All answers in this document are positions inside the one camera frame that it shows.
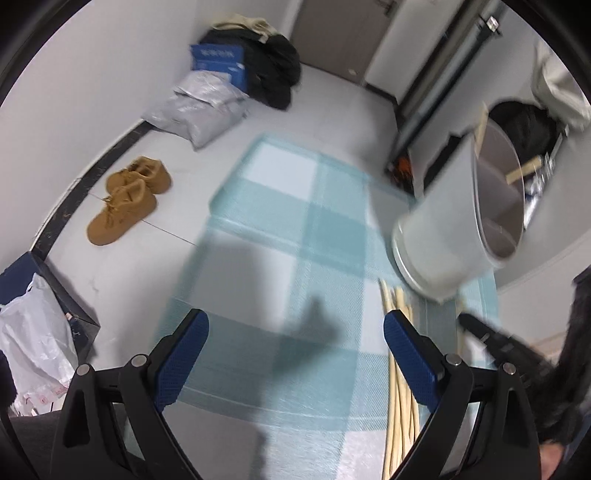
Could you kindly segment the white shoulder bag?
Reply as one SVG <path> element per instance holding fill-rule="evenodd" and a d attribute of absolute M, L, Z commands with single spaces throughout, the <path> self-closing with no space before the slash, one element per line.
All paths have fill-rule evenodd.
<path fill-rule="evenodd" d="M 531 91 L 536 100 L 571 129 L 590 126 L 590 102 L 554 51 L 539 41 L 535 48 Z"/>

